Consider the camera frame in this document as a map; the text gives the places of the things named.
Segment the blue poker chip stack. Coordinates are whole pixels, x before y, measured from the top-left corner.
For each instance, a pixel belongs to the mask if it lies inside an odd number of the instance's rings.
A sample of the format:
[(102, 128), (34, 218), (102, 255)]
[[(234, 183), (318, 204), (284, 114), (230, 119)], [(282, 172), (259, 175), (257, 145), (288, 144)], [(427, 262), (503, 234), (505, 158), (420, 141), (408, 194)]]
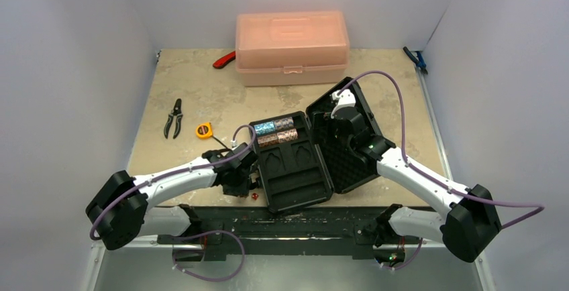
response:
[(253, 127), (257, 135), (266, 135), (275, 131), (275, 125), (273, 121), (255, 124)]

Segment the black plastic poker case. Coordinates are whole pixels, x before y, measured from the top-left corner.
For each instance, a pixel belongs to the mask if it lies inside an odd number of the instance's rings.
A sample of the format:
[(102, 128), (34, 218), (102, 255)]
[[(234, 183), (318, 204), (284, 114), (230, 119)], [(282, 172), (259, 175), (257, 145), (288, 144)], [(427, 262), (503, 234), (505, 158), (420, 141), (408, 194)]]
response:
[(323, 117), (335, 106), (331, 94), (345, 89), (355, 96), (355, 108), (365, 116), (373, 132), (383, 136), (360, 85), (350, 77), (337, 83), (305, 111), (251, 122), (253, 126), (292, 117), (294, 127), (291, 129), (296, 129), (299, 135), (294, 141), (259, 148), (257, 138), (262, 135), (256, 134), (254, 151), (258, 156), (259, 182), (270, 212), (283, 213), (319, 204), (328, 201), (333, 194), (345, 194), (379, 177), (358, 168), (354, 156), (326, 140), (328, 131)]

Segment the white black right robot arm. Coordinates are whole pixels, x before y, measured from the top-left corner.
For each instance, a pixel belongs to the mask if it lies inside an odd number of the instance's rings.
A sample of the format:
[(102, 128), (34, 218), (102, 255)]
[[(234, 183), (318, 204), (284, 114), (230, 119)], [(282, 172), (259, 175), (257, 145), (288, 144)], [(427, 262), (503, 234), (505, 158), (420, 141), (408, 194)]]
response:
[(431, 207), (419, 211), (391, 205), (376, 218), (377, 245), (414, 236), (443, 243), (458, 259), (472, 263), (501, 231), (485, 187), (468, 188), (414, 163), (402, 148), (373, 133), (355, 107), (335, 108), (323, 119), (326, 140), (354, 156), (358, 168), (401, 185)]

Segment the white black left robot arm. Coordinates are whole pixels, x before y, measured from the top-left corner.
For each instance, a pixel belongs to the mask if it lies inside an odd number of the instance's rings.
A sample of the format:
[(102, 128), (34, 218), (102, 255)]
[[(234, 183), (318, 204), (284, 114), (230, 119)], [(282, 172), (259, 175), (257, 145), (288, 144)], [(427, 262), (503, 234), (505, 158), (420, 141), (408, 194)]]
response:
[(192, 243), (199, 237), (200, 225), (182, 207), (171, 209), (179, 221), (162, 231), (158, 226), (164, 221), (151, 220), (157, 214), (154, 208), (187, 192), (214, 186), (221, 186), (225, 195), (246, 196), (257, 159), (252, 146), (241, 143), (232, 149), (206, 151), (190, 162), (153, 174), (115, 172), (85, 209), (91, 222), (89, 237), (102, 241), (108, 250), (145, 235), (174, 235), (183, 243)]

